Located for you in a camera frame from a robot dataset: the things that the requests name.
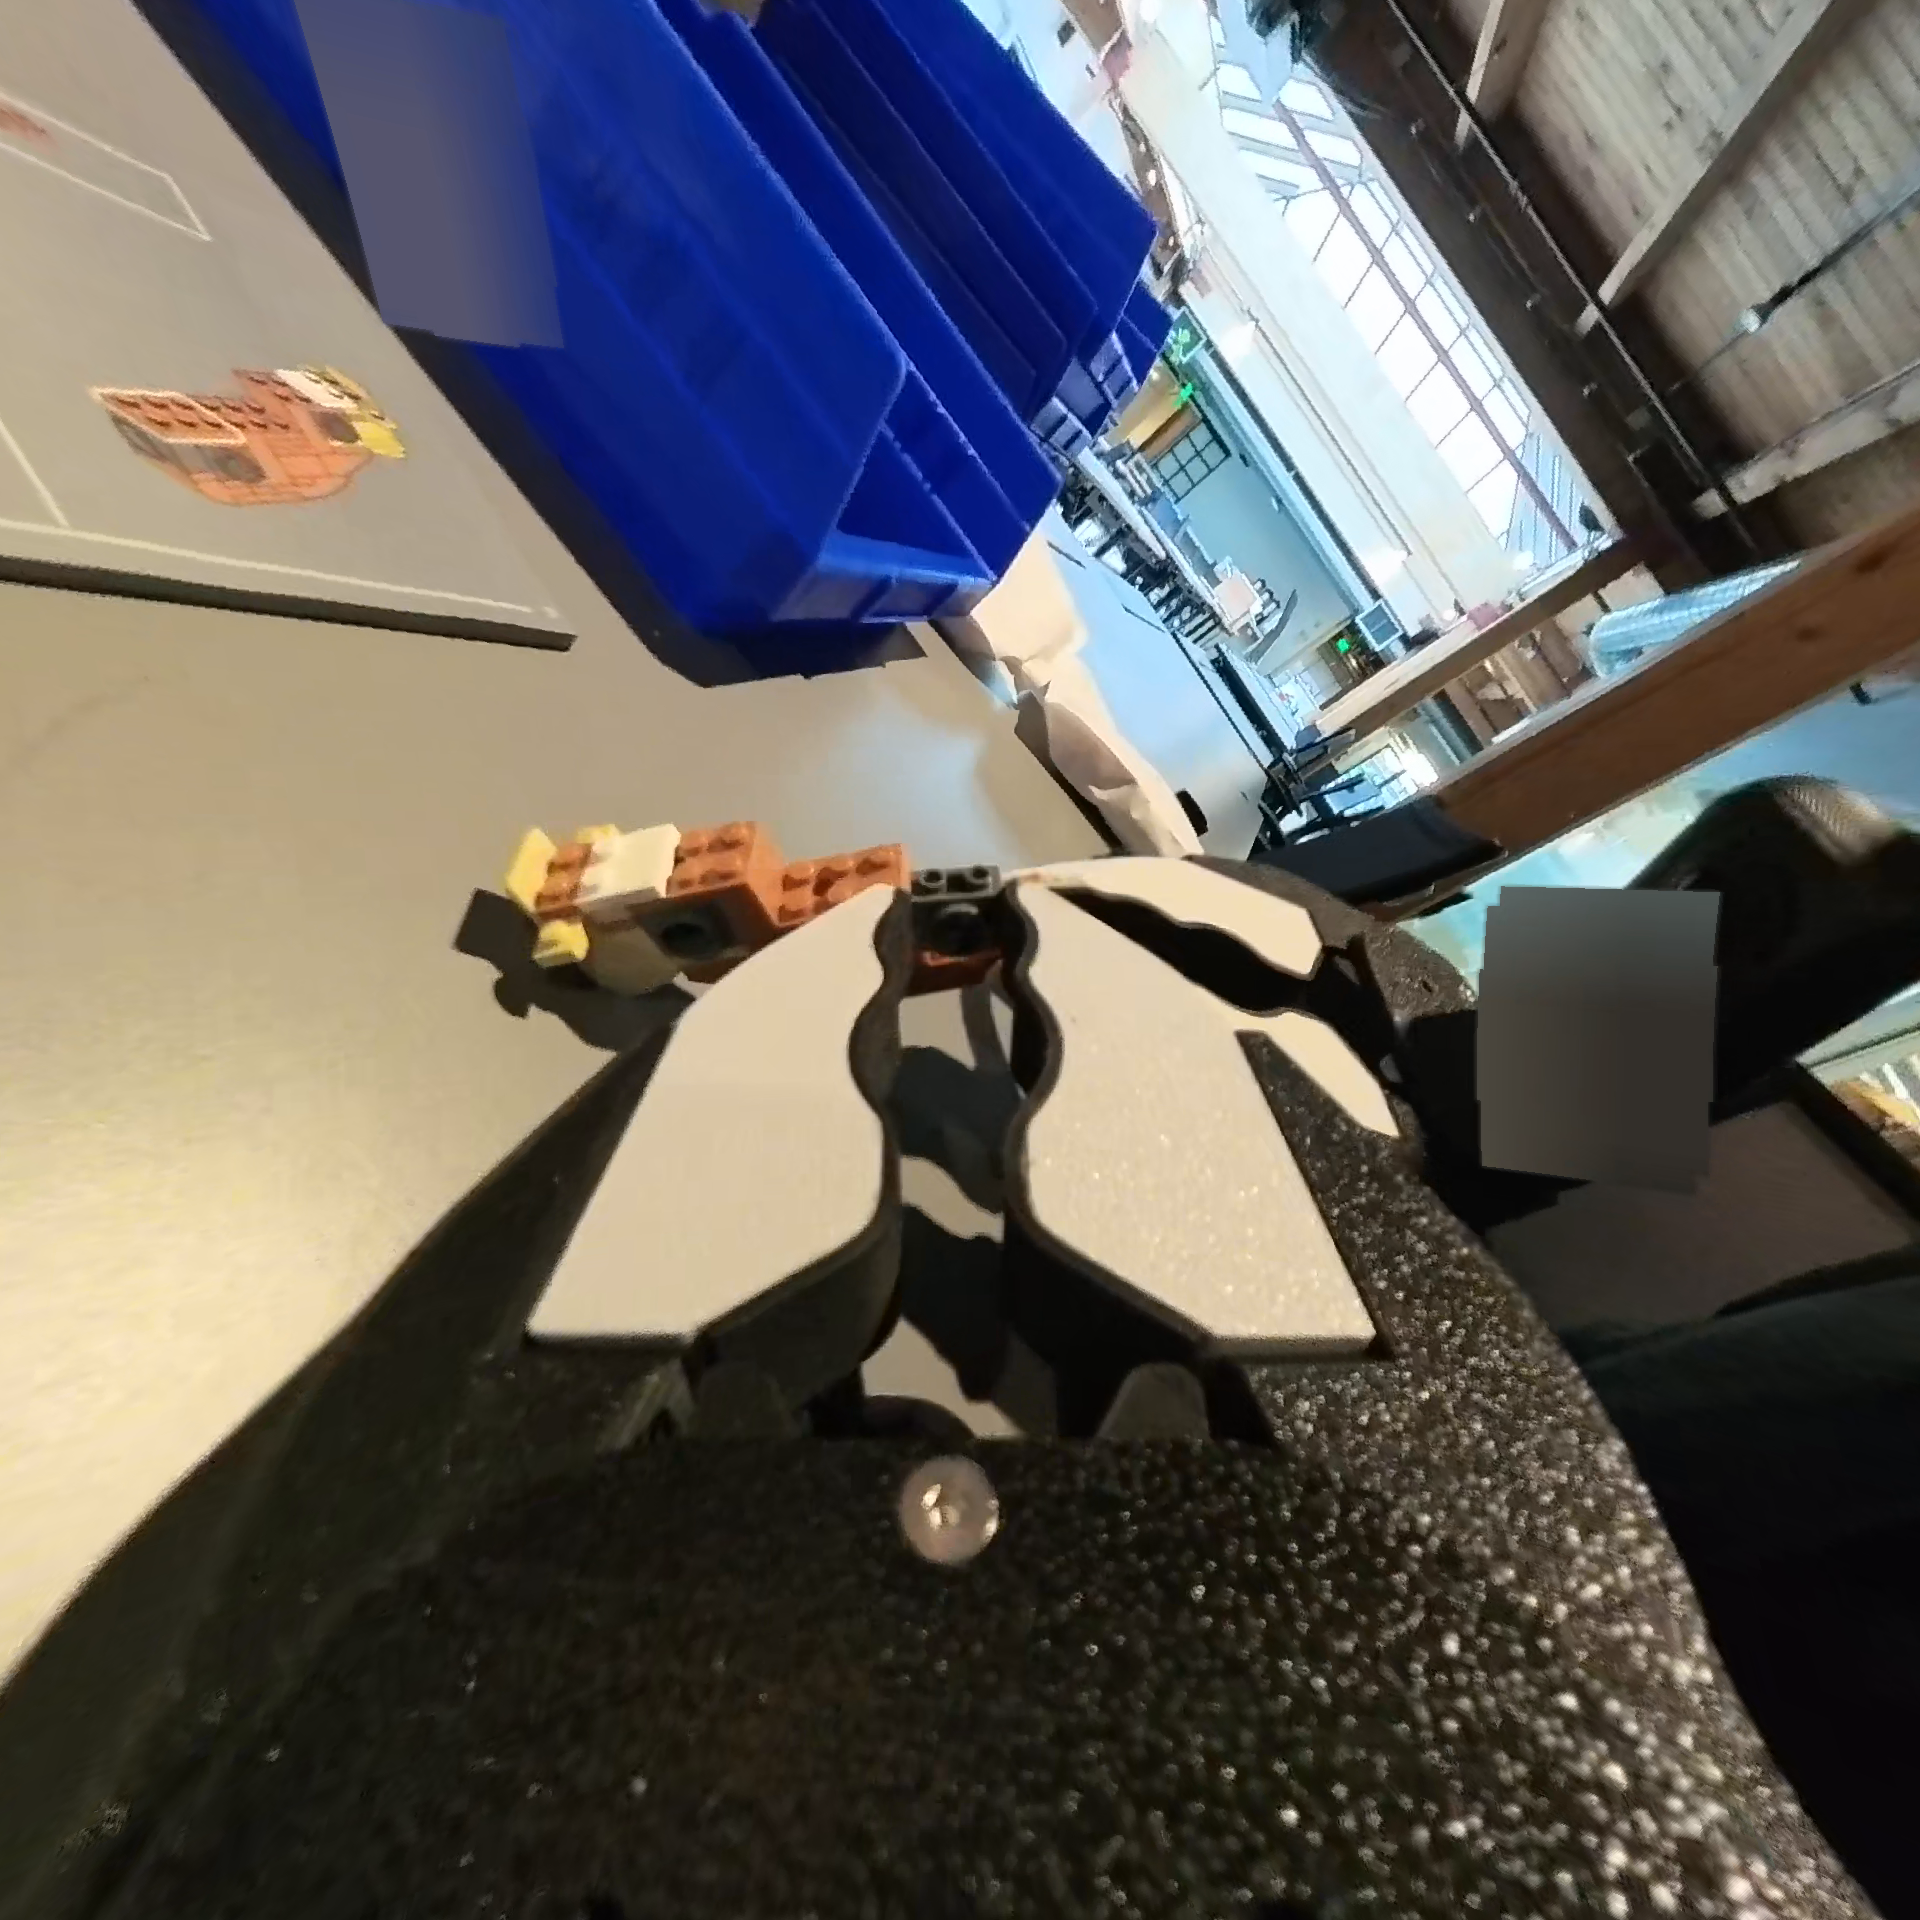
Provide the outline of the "person's dark clothing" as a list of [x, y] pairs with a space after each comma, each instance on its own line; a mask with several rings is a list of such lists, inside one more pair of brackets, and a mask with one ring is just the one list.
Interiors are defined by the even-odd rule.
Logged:
[[1916, 1915], [1916, 1244], [1558, 1337], [1783, 1777], [1873, 1905]]

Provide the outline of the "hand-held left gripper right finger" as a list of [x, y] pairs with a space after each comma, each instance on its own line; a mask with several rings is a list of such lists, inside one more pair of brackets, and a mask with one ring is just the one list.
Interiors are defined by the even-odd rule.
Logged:
[[1356, 1357], [1370, 1315], [1242, 1040], [1246, 1014], [1045, 882], [1014, 886], [1051, 1043], [1009, 1198], [1050, 1252], [1235, 1360]]

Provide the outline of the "grey instruction booklet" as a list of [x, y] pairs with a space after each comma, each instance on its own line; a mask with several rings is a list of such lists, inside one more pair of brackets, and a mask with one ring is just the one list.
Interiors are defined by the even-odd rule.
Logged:
[[3, 6], [4, 581], [571, 644], [463, 424], [134, 5]]

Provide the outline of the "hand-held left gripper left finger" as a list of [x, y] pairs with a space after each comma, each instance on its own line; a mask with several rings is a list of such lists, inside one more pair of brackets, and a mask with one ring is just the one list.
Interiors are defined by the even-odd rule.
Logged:
[[710, 985], [663, 1043], [525, 1336], [787, 1397], [857, 1376], [895, 1322], [893, 1089], [909, 900], [874, 886]]

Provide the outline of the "small black brick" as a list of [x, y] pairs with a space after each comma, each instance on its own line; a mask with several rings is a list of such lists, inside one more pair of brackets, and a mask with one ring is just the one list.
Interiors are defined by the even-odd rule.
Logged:
[[909, 913], [919, 963], [958, 970], [998, 952], [1001, 872], [997, 867], [911, 874]]

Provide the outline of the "grey desk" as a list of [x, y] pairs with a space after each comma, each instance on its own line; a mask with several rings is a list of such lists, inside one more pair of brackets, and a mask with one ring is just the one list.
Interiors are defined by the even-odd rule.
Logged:
[[527, 964], [500, 900], [525, 828], [1107, 853], [940, 633], [767, 664], [617, 605], [388, 333], [570, 646], [4, 581], [7, 1683], [663, 1011], [590, 1013]]

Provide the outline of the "wooden post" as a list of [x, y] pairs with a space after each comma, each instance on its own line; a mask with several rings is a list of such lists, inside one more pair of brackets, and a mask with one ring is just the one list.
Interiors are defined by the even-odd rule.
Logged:
[[1519, 857], [1907, 660], [1918, 509], [1819, 547], [1620, 677], [1594, 683], [1358, 833], [1410, 829], [1444, 867]]

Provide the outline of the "crumpled white paper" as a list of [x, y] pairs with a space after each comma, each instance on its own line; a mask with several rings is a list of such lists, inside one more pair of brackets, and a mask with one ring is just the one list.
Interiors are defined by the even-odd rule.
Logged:
[[1163, 773], [1119, 730], [1087, 665], [1091, 627], [1045, 536], [965, 616], [933, 625], [961, 664], [1027, 720], [1028, 748], [1119, 853], [1197, 857], [1203, 835]]

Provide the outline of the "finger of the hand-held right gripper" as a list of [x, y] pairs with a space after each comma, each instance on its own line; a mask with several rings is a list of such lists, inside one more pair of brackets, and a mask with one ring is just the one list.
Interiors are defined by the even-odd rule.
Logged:
[[1307, 908], [1186, 857], [1055, 862], [1046, 886], [1246, 1014], [1305, 1011], [1327, 952]]
[[1356, 1125], [1381, 1138], [1401, 1138], [1388, 1092], [1331, 1024], [1316, 1017], [1243, 1017], [1242, 1034], [1271, 1040]]

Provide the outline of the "brown toy brick model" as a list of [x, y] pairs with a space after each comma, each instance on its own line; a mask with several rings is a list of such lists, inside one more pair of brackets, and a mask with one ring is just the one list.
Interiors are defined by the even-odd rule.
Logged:
[[[621, 829], [609, 822], [570, 836], [527, 829], [503, 874], [505, 896], [533, 925], [545, 972], [577, 974], [599, 993], [635, 1000], [724, 974], [822, 918], [881, 891], [909, 906], [911, 859], [901, 843], [788, 859], [762, 822]], [[925, 966], [911, 994], [965, 989], [1001, 964]]]

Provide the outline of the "blue parts bin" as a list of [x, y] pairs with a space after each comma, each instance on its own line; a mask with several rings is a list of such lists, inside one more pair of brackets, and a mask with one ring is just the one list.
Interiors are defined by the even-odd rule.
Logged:
[[596, 586], [839, 665], [988, 476], [659, 5], [134, 5]]

